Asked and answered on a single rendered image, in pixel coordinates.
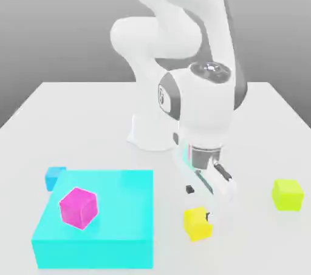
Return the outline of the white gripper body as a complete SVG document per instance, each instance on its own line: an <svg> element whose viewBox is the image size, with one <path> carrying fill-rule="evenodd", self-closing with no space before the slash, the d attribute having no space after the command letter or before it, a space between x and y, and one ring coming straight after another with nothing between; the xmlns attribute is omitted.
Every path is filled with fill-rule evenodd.
<svg viewBox="0 0 311 275"><path fill-rule="evenodd" d="M219 193L216 182L209 174L210 169L201 170L191 166L188 159L188 145L186 143L180 143L176 146L174 150L174 162L185 187L186 208L203 206L205 209L216 209ZM191 185L195 193L187 194L186 185Z"/></svg>

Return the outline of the small yellow cube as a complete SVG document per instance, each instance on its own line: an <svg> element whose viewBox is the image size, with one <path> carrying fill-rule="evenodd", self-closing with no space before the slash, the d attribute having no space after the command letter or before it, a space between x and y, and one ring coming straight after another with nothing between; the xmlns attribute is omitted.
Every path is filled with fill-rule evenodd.
<svg viewBox="0 0 311 275"><path fill-rule="evenodd" d="M202 206L184 211L183 228L192 242L211 237L213 226L208 223L207 214Z"/></svg>

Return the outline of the small lime green cube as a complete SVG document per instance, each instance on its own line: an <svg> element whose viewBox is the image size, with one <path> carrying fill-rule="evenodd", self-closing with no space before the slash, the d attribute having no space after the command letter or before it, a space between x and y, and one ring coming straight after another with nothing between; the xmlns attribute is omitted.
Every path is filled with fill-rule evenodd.
<svg viewBox="0 0 311 275"><path fill-rule="evenodd" d="M294 179L276 179L272 189L272 199L278 211L300 211L304 192Z"/></svg>

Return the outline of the small magenta cube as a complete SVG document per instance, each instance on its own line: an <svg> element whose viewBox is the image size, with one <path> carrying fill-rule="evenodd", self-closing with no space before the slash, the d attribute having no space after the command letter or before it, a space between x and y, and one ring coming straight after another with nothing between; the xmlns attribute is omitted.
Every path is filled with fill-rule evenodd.
<svg viewBox="0 0 311 275"><path fill-rule="evenodd" d="M97 195L81 188L73 188L59 201L62 221L84 230L98 215Z"/></svg>

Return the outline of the small blue cube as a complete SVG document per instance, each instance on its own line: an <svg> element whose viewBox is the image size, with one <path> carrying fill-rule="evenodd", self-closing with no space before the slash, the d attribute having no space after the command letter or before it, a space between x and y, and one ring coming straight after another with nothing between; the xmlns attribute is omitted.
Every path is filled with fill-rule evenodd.
<svg viewBox="0 0 311 275"><path fill-rule="evenodd" d="M52 166L48 168L45 174L45 184L48 192L53 191L56 181L63 171L66 171L66 167L64 166Z"/></svg>

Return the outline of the large cyan box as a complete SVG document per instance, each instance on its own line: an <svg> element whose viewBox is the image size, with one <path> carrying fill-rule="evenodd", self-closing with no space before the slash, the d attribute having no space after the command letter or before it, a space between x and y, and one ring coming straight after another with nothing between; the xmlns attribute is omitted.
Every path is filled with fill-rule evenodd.
<svg viewBox="0 0 311 275"><path fill-rule="evenodd" d="M97 196L85 229L62 221L60 201L74 188ZM39 269L151 269L154 264L152 170L64 171L32 236Z"/></svg>

